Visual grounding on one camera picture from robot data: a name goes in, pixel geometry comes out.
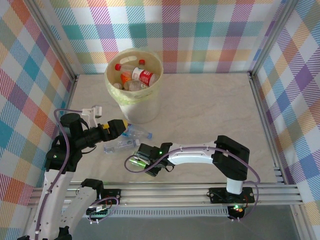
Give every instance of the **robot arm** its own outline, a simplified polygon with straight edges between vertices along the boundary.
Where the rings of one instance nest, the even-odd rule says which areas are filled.
[[[102,181],[93,179],[93,181],[98,182],[99,187],[96,187],[96,184],[92,185],[91,182],[88,185],[84,181],[78,193],[80,195],[83,194],[83,197],[77,197],[72,201],[66,212],[61,215],[67,188],[76,171],[77,164],[82,158],[82,150],[88,147],[93,148],[100,142],[114,140],[127,128],[127,123],[120,119],[111,120],[107,124],[97,124],[95,120],[90,120],[90,118],[96,118],[97,115],[101,114],[101,109],[97,108],[97,106],[91,109],[84,109],[82,114],[89,115],[90,127],[77,113],[68,113],[60,118],[60,123],[67,133],[69,158],[62,174],[49,192],[48,189],[58,176],[66,158],[67,143],[65,138],[60,134],[54,139],[51,149],[45,156],[46,172],[44,174],[44,185],[34,221],[27,232],[27,236],[20,239],[69,239],[68,235],[74,230],[83,213],[100,197],[100,192],[103,189]],[[35,231],[39,215],[40,228],[38,231]]]
[[[217,151],[215,148],[222,149],[225,153]],[[171,151],[173,152],[168,157],[165,157],[146,173],[155,177],[161,169],[174,168],[175,165],[179,164],[213,164],[227,177],[227,192],[235,195],[241,194],[243,183],[247,179],[248,168],[228,153],[239,157],[247,164],[250,151],[245,146],[227,136],[220,135],[214,142],[192,146],[167,142],[158,148],[141,144],[136,153],[136,158],[145,162],[147,164],[145,169],[147,169],[154,165],[161,156]]]

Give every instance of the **plastic bottle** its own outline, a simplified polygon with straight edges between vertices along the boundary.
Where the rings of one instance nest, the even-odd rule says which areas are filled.
[[[141,81],[148,87],[152,86],[160,77],[157,74],[129,64],[116,64],[114,68],[125,74],[130,73],[133,81]]]
[[[128,124],[128,129],[122,133],[123,136],[132,139],[151,139],[152,133],[146,131],[140,126]]]
[[[124,88],[124,87],[122,86],[122,84],[121,84],[121,83],[118,83],[118,82],[114,83],[113,86],[114,86],[116,89],[120,89],[120,90]]]
[[[132,81],[130,72],[123,72],[120,77],[125,90],[135,92],[142,89],[140,81]]]
[[[106,154],[112,154],[121,152],[128,149],[134,149],[136,146],[140,146],[138,139],[125,139],[121,141],[111,141],[104,145],[104,152]]]
[[[145,69],[145,65],[146,65],[146,61],[144,59],[140,59],[139,60],[139,68],[140,69]],[[141,89],[147,89],[148,86],[144,85],[143,83],[141,83]]]

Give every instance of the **white bucket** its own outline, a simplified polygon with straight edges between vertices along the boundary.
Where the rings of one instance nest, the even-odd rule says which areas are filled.
[[[139,66],[139,60],[145,60],[145,69],[160,76],[152,86],[139,91],[125,91],[117,89],[114,83],[122,83],[116,64],[130,64]],[[119,104],[126,119],[132,123],[143,124],[153,120],[160,111],[159,90],[162,84],[164,68],[156,53],[139,48],[130,48],[119,52],[109,63],[104,72],[105,84],[108,92]]]

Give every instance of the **crushed plastic bottle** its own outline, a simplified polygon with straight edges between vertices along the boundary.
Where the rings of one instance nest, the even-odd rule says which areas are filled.
[[[128,129],[122,133],[123,136],[132,139],[151,139],[152,133],[146,131],[138,125],[132,125],[128,123]]]
[[[104,152],[106,154],[112,154],[116,152],[125,151],[128,149],[134,149],[136,146],[140,146],[139,139],[125,139],[121,141],[110,141],[104,145]]]

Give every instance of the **marble floor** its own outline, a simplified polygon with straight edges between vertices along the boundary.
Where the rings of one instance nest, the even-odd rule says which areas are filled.
[[[218,135],[226,135],[250,149],[249,164],[262,183],[276,182],[273,160],[246,73],[165,74],[163,78],[160,113],[154,120],[141,125],[153,133],[152,139],[146,139],[145,144],[157,147],[164,142],[201,144],[215,141]],[[81,75],[70,109],[80,110],[93,105],[102,106],[102,117],[97,120],[101,124],[124,118],[107,91],[104,75]],[[132,153],[128,150],[105,154],[104,143],[99,143],[96,150],[83,155],[73,180],[226,182],[226,177],[209,164],[181,164],[172,172],[160,171],[156,177],[130,173],[124,168],[124,160]],[[248,180],[256,180],[250,171]]]

